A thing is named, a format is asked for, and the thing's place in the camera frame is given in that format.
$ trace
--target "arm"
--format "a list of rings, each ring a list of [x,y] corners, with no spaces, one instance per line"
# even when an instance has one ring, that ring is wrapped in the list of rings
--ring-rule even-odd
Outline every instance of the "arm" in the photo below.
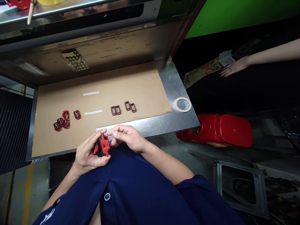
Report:
[[[193,172],[186,165],[148,142],[132,126],[118,125],[107,135],[113,135],[112,146],[118,146],[121,142],[126,142],[128,147],[134,152],[140,153],[145,160],[157,168],[174,185],[194,177]]]
[[[97,167],[105,166],[108,163],[110,155],[108,157],[91,155],[91,149],[94,147],[96,141],[102,135],[102,133],[105,132],[106,129],[96,132],[78,146],[73,166],[60,185],[57,187],[51,198],[48,200],[42,212],[51,207],[56,199],[65,194],[81,175]]]
[[[246,69],[251,65],[295,59],[300,59],[300,39],[255,53],[250,56],[245,56],[235,63],[224,67],[220,75],[221,77],[228,77],[229,75]]]

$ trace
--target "hand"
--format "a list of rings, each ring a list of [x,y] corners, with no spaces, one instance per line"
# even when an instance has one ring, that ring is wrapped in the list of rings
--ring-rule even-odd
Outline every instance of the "hand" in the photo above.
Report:
[[[243,69],[246,69],[247,67],[250,66],[248,58],[249,58],[249,56],[245,56],[243,58],[240,58],[235,63],[224,67],[223,71],[220,72],[220,76],[225,78],[225,77],[230,76],[233,73],[236,73],[236,72],[239,72]]]
[[[108,157],[98,157],[91,154],[91,150],[96,141],[105,132],[106,129],[99,130],[78,146],[76,150],[75,162],[73,164],[73,167],[78,175],[81,176],[97,167],[105,166],[110,160],[110,155],[108,155]]]
[[[146,145],[149,143],[136,129],[132,126],[118,125],[111,129],[107,134],[112,136],[111,146],[118,146],[125,142],[128,147],[136,153],[143,153]]]

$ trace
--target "brown cardboard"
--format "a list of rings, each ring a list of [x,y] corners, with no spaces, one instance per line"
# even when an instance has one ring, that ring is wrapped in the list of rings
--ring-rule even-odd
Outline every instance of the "brown cardboard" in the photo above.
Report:
[[[137,112],[126,111],[125,101]],[[120,105],[122,114],[113,116],[111,106]],[[53,124],[70,113],[70,128],[57,132]],[[79,110],[81,119],[73,112]],[[85,115],[87,112],[102,112]],[[97,73],[39,87],[32,157],[77,148],[95,128],[159,116],[171,112],[155,63]]]

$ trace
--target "shirt sleeve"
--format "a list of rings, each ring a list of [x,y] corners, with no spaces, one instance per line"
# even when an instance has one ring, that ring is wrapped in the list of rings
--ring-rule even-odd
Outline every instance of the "shirt sleeve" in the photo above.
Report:
[[[51,206],[50,208],[46,209],[45,211],[41,212],[41,214],[37,217],[32,225],[43,225],[47,224],[47,220],[52,216],[54,212],[54,207]]]
[[[200,224],[244,224],[209,181],[195,175],[176,185]]]

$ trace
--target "person's left hand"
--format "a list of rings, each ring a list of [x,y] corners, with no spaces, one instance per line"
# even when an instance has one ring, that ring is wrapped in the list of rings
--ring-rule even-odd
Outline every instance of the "person's left hand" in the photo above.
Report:
[[[222,72],[220,72],[220,77],[224,77],[224,78],[228,77],[233,73],[239,72],[249,67],[250,66],[249,57],[250,56],[245,56],[243,58],[240,58],[238,61],[225,66]]]
[[[76,173],[78,173],[79,176],[97,167],[105,166],[110,160],[110,155],[108,155],[108,157],[98,157],[91,154],[91,150],[94,147],[96,141],[105,132],[106,129],[99,130],[78,146],[73,167],[75,168]]]

